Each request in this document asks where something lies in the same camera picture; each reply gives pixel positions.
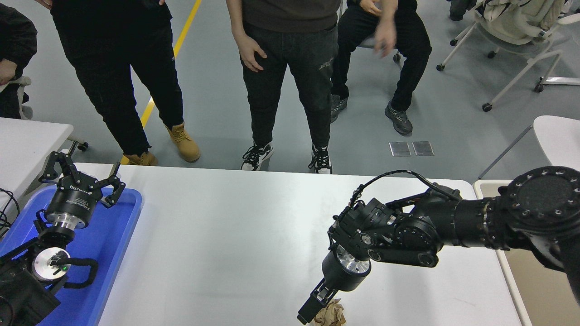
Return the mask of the person's hand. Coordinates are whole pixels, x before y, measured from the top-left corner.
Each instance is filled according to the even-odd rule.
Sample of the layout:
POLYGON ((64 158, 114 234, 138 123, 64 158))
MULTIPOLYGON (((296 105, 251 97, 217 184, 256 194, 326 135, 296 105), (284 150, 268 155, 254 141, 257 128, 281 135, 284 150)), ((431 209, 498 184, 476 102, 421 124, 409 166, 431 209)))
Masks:
POLYGON ((17 64, 6 58, 3 58, 0 62, 0 86, 6 85, 16 75, 17 64))

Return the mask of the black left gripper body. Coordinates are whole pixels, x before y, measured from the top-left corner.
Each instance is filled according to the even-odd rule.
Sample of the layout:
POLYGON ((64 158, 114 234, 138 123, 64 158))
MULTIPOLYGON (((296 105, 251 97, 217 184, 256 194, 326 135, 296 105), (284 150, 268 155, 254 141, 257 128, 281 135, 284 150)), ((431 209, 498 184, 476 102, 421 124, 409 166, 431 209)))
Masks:
POLYGON ((90 221, 101 198, 102 191, 99 188, 74 184, 64 178, 57 183, 57 190, 45 209, 45 219, 55 221, 57 215, 67 213, 82 221, 90 221))

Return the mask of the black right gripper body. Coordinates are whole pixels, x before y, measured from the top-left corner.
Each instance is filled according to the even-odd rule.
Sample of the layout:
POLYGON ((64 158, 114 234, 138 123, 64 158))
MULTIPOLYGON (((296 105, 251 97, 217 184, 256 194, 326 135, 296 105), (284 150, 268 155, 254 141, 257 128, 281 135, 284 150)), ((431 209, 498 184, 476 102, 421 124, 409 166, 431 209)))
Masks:
POLYGON ((369 275, 371 262, 348 252, 329 252, 322 262, 322 272, 327 289, 350 292, 369 275))

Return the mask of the person's left hand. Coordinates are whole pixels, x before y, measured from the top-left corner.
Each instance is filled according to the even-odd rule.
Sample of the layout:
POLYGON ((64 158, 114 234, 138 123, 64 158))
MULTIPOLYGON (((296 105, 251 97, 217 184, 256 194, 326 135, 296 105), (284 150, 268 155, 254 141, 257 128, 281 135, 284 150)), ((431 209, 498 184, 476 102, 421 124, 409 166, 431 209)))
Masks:
POLYGON ((381 19, 376 27, 374 35, 374 52, 382 58, 387 56, 397 42, 397 32, 394 19, 381 19))

